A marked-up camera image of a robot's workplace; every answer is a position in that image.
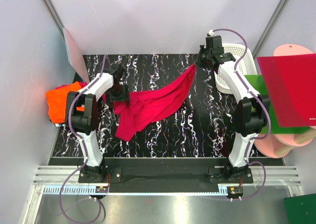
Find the red t shirt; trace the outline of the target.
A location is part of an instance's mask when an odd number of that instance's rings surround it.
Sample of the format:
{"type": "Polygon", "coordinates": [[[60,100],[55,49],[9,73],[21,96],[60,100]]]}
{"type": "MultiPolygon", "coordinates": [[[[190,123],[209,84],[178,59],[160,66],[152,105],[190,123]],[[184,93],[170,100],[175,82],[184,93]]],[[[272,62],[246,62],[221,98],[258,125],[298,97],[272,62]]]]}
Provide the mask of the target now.
{"type": "Polygon", "coordinates": [[[130,101],[114,103],[114,113],[119,115],[116,137],[130,141],[148,124],[174,114],[186,100],[196,75],[192,64],[169,85],[158,90],[131,92],[130,101]]]}

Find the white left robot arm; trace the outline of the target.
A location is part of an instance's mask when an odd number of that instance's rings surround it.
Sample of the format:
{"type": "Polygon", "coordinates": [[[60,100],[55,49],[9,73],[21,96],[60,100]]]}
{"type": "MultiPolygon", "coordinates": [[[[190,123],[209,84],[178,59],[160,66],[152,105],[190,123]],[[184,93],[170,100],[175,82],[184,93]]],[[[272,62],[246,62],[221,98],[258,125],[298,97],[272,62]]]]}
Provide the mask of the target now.
{"type": "Polygon", "coordinates": [[[125,78],[126,69],[121,64],[115,64],[113,68],[98,73],[81,90],[67,94],[65,124],[77,138],[83,152],[80,172],[83,177],[91,177],[95,182],[102,182],[107,175],[96,135],[99,126],[98,101],[105,96],[111,107],[115,102],[129,101],[125,78]]]}

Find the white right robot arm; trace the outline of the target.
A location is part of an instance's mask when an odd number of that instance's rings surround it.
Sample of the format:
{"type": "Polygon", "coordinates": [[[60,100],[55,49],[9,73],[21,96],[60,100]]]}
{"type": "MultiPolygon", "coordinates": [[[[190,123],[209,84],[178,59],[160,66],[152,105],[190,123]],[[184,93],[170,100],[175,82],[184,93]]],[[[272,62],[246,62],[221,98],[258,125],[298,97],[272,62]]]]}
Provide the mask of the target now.
{"type": "Polygon", "coordinates": [[[270,98],[260,93],[239,70],[240,59],[225,52],[222,38],[208,33],[206,43],[200,46],[197,65],[213,69],[228,85],[237,102],[233,114],[235,140],[227,164],[222,172],[228,182],[236,182],[247,174],[250,149],[262,128],[271,124],[270,98]]]}

